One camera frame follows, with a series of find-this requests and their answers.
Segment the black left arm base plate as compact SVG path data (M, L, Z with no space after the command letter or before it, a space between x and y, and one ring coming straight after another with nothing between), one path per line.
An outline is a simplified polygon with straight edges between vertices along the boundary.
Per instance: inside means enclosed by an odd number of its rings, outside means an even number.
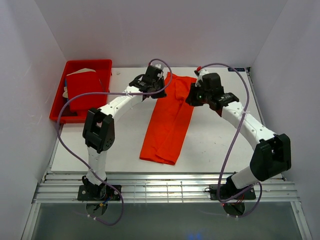
M90 194L84 185L81 185L78 189L77 198L78 201L120 201L120 195L113 188L104 186L98 196Z

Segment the orange t-shirt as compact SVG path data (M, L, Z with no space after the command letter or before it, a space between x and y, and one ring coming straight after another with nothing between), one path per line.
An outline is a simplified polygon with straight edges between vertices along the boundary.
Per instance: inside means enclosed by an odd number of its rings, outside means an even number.
M167 74L167 96L156 101L140 151L141 160L176 164L194 110L185 100L195 82L193 77Z

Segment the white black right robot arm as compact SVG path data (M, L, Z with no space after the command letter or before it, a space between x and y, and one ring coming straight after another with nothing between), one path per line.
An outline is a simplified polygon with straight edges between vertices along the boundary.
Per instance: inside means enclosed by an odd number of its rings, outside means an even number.
M266 181L292 167L291 140L282 133L266 128L245 110L239 98L225 92L217 73L202 69L196 72L197 80L191 84L186 103L192 107L205 104L236 128L253 149L249 165L226 179L216 195L222 200L237 199L249 186Z

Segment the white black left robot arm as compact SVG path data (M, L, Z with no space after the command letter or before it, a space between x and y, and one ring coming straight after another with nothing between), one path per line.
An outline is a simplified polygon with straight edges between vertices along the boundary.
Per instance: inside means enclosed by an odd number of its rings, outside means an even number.
M82 136L88 150L91 169L82 177L86 191L95 200L106 195L107 187L102 183L106 177L107 151L115 142L115 123L132 107L146 98L166 97L165 79L161 64L149 65L144 74L131 81L120 96L100 108L88 111Z

